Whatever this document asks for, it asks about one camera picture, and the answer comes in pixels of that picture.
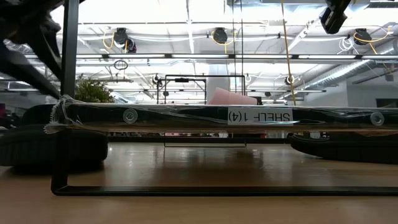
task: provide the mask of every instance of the metal rod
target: metal rod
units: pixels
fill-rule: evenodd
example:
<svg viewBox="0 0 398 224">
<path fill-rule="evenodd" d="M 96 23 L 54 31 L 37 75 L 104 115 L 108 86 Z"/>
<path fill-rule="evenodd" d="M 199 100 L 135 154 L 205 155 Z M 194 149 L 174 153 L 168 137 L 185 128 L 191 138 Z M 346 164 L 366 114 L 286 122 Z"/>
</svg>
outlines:
<svg viewBox="0 0 398 224">
<path fill-rule="evenodd" d="M 79 1 L 65 0 L 62 40 L 61 95 L 75 96 Z"/>
<path fill-rule="evenodd" d="M 159 104 L 159 82 L 156 82 L 156 104 Z"/>
<path fill-rule="evenodd" d="M 200 86 L 199 83 L 198 83 L 196 80 L 194 80 L 193 82 L 196 83 L 196 84 L 199 86 L 199 88 L 200 88 L 201 90 L 205 91 L 205 90 L 203 89 L 203 87 Z"/>
</svg>

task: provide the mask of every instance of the ceiling light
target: ceiling light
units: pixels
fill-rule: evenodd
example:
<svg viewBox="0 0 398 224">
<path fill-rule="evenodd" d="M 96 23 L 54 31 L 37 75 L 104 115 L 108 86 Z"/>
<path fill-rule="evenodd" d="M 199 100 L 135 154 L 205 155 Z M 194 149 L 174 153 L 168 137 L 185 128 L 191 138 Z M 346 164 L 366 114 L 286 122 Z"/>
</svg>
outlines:
<svg viewBox="0 0 398 224">
<path fill-rule="evenodd" d="M 356 55 L 300 55 L 299 59 L 353 59 Z"/>
<path fill-rule="evenodd" d="M 25 58 L 33 58 L 33 59 L 35 59 L 35 58 L 38 58 L 36 55 L 25 55 Z"/>
<path fill-rule="evenodd" d="M 280 59 L 286 59 L 286 55 L 263 55 L 263 54 L 244 54 L 244 55 L 236 55 L 236 58 L 263 58 L 263 59 L 273 59 L 273 58 L 280 58 Z"/>
<path fill-rule="evenodd" d="M 76 55 L 76 58 L 102 58 L 100 54 L 81 54 Z"/>
<path fill-rule="evenodd" d="M 289 90 L 246 90 L 247 92 L 256 91 L 256 92 L 270 92 L 270 93 L 287 93 Z"/>
<path fill-rule="evenodd" d="M 287 101 L 286 100 L 261 100 L 262 102 L 269 102 L 269 103 L 272 103 L 272 102 L 278 102 L 278 103 L 286 103 Z"/>
<path fill-rule="evenodd" d="M 363 55 L 362 59 L 398 59 L 398 55 Z"/>
<path fill-rule="evenodd" d="M 326 90 L 294 90 L 295 93 L 326 93 Z"/>
<path fill-rule="evenodd" d="M 173 54 L 173 58 L 228 58 L 229 56 L 226 54 L 212 54 L 212 55 L 203 55 L 203 54 Z"/>
<path fill-rule="evenodd" d="M 6 89 L 8 91 L 38 91 L 35 89 Z"/>
<path fill-rule="evenodd" d="M 164 58 L 164 54 L 110 54 L 109 58 Z"/>
</svg>

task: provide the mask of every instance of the metal frame structure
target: metal frame structure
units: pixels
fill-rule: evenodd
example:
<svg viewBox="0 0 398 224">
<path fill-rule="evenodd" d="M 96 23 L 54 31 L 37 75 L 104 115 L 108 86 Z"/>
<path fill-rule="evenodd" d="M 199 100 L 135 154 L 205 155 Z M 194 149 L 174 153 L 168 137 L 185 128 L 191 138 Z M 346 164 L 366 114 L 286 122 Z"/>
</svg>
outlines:
<svg viewBox="0 0 398 224">
<path fill-rule="evenodd" d="M 159 91 L 162 90 L 162 89 L 159 89 L 160 81 L 164 81 L 164 82 L 165 82 L 165 83 L 164 83 L 164 91 L 165 91 L 165 92 L 167 91 L 167 84 L 168 84 L 169 82 L 171 82 L 171 81 L 178 82 L 177 79 L 168 79 L 168 78 L 161 78 L 161 79 L 159 79 L 158 82 L 156 83 L 156 88 L 157 88 L 157 93 L 156 93 L 156 104 L 159 104 Z M 202 90 L 202 91 L 205 92 L 205 99 L 204 99 L 204 100 L 205 100 L 205 104 L 206 104 L 206 95 L 207 95 L 207 93 L 206 93 L 206 90 L 207 90 L 206 79 L 202 79 L 202 78 L 201 78 L 201 79 L 188 78 L 187 81 L 193 81 L 193 82 L 201 81 L 201 82 L 205 83 L 205 89 Z M 164 96 L 164 104 L 167 104 L 167 96 Z"/>
<path fill-rule="evenodd" d="M 69 135 L 57 134 L 51 191 L 59 196 L 398 196 L 398 187 L 117 187 L 68 185 Z"/>
<path fill-rule="evenodd" d="M 76 62 L 78 24 L 77 0 L 65 1 L 63 39 L 63 85 L 61 92 L 71 94 L 74 88 L 71 73 Z M 355 60 L 363 59 L 361 55 Z M 398 196 L 398 187 L 104 187 L 68 185 L 70 129 L 57 134 L 57 160 L 52 176 L 51 191 L 55 195 L 79 196 Z"/>
</svg>

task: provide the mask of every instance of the potted plant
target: potted plant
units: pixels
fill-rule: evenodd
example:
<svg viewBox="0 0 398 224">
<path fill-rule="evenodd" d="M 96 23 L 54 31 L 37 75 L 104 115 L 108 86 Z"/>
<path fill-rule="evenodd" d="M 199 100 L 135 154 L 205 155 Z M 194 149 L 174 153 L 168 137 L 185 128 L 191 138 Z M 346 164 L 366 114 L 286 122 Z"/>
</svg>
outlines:
<svg viewBox="0 0 398 224">
<path fill-rule="evenodd" d="M 77 81 L 75 99 L 87 103 L 114 103 L 111 90 L 105 87 L 105 82 L 80 77 Z"/>
</svg>

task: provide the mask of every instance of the white label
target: white label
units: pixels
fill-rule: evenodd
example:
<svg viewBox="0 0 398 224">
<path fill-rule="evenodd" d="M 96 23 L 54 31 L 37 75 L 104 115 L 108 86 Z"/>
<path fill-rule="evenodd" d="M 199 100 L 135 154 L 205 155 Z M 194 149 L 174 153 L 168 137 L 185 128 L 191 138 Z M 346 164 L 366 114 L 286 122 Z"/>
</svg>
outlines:
<svg viewBox="0 0 398 224">
<path fill-rule="evenodd" d="M 290 108 L 228 108 L 228 125 L 293 125 Z"/>
</svg>

